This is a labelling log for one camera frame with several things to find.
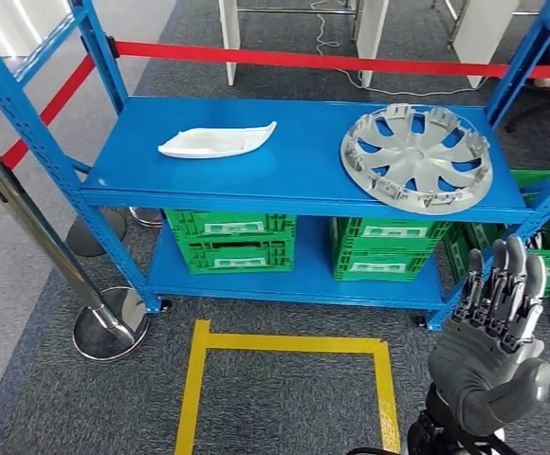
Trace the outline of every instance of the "cable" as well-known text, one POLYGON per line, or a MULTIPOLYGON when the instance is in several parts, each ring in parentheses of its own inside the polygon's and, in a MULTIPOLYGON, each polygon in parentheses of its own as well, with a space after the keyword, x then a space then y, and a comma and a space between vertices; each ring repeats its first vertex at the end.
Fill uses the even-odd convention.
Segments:
MULTIPOLYGON (((310 9, 314 10, 320 10, 318 7, 320 5, 325 5, 326 3, 329 3, 329 0, 319 0, 317 2, 311 3, 309 7, 310 9)), ((338 0, 338 2, 341 5, 344 5, 344 2, 343 0, 338 0)), ((325 33, 326 28, 326 20, 323 18, 322 14, 317 14, 317 18, 320 19, 321 24, 320 25, 320 34, 317 35, 317 38, 315 38, 315 41, 317 42, 317 45, 315 46, 315 49, 320 54, 323 55, 323 51, 322 50, 322 47, 340 47, 340 43, 338 41, 324 41, 323 40, 323 34, 325 33)), ((384 95, 391 95, 391 96, 399 96, 399 95, 405 95, 405 96, 412 96, 412 97, 430 97, 430 96, 434 96, 434 95, 456 95, 457 93, 463 93, 463 92, 475 92, 477 91, 482 86, 483 86, 486 81, 487 81, 489 78, 483 78, 480 84, 478 84, 476 88, 460 88, 458 90, 453 90, 451 92, 429 92, 429 93, 414 93, 414 92, 389 92, 387 90, 382 90, 379 88, 372 88, 372 87, 364 87, 363 81, 362 80, 362 73, 360 72, 359 79, 360 83, 357 83, 356 81, 353 80, 353 77, 351 75, 349 71, 345 71, 344 69, 337 69, 337 71, 341 72, 345 76, 347 76, 347 79, 349 80, 349 82, 353 85, 355 88, 359 88, 360 90, 367 90, 369 92, 376 92, 376 93, 381 93, 384 95)))

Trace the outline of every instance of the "blue metal shelf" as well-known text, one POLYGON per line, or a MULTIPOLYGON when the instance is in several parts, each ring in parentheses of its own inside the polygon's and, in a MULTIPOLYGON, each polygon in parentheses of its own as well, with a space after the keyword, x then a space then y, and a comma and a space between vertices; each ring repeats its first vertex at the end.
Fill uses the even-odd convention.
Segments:
POLYGON ((340 282, 332 277, 327 218, 298 219, 292 272, 191 275, 169 227, 159 236, 147 284, 159 294, 261 299, 393 308, 443 306, 440 278, 431 258, 413 282, 340 282))
MULTIPOLYGON (((433 258, 413 282, 337 282, 330 270, 323 216, 425 219, 370 198, 344 172, 338 147, 362 114, 382 104, 298 100, 210 100, 129 97, 91 0, 69 0, 71 14, 15 75, 0 58, 0 109, 91 232, 156 313, 158 294, 361 304, 431 310, 437 330, 458 301, 461 283, 442 297, 433 258), (23 87, 73 26, 79 26, 119 115, 85 181, 76 173, 23 87), (278 122, 259 150, 218 160, 161 155, 159 144, 181 130, 251 127, 278 122), (147 276, 101 216, 99 206, 219 209, 314 215, 301 217, 293 272, 190 275, 168 229, 161 231, 147 276)), ((524 205, 493 129, 550 44, 550 0, 529 28, 485 107, 446 106, 466 118, 490 143, 494 180, 482 202, 440 220, 508 223, 507 235, 529 237, 550 218, 550 179, 524 205)), ((486 258, 486 269, 491 258, 486 258)))
MULTIPOLYGON (((341 140, 358 117, 383 104, 298 100, 135 98, 128 100, 82 193, 92 205, 219 209, 309 215, 416 219, 361 191, 342 168, 341 140), (225 159, 160 154, 179 131, 202 127, 277 127, 260 149, 225 159)), ((527 209, 483 108, 446 106, 490 143, 494 181, 488 195, 442 220, 522 223, 527 209)))

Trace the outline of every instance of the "gray robotic hand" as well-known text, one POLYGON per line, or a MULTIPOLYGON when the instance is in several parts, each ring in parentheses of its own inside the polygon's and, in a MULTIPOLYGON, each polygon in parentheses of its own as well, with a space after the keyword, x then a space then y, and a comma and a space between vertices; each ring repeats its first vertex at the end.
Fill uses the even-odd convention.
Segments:
POLYGON ((546 273, 517 236, 493 248, 492 272, 483 282, 483 260, 470 253, 461 301, 443 324, 429 356, 429 373, 459 427, 487 436, 543 401, 550 365, 532 331, 543 311, 546 273))

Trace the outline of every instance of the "yellow tape square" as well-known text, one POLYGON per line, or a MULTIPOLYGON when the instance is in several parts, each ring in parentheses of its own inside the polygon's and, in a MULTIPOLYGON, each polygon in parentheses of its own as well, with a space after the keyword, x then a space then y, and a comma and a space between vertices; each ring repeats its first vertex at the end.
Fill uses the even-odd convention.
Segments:
POLYGON ((209 320, 198 319, 195 321, 195 330, 188 358, 174 455, 193 454, 197 414, 199 410, 201 382, 208 349, 371 354, 374 359, 382 447, 391 452, 400 450, 400 432, 393 393, 391 364, 386 341, 378 338, 212 334, 210 333, 209 320))

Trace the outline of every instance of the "desk leg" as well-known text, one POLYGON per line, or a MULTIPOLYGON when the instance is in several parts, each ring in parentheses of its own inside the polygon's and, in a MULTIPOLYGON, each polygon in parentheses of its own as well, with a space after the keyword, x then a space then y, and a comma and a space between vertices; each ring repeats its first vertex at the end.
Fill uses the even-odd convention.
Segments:
MULTIPOLYGON (((360 2, 359 31, 357 32, 357 55, 365 59, 375 59, 380 45, 384 17, 389 7, 389 0, 367 0, 360 2)), ((362 71, 364 87, 372 82, 372 71, 362 71)))
MULTIPOLYGON (((239 49, 241 47, 240 34, 240 15, 237 0, 218 0, 220 22, 222 26, 222 42, 224 49, 239 49)), ((235 71, 237 64, 227 64, 227 79, 229 85, 235 84, 235 71)))

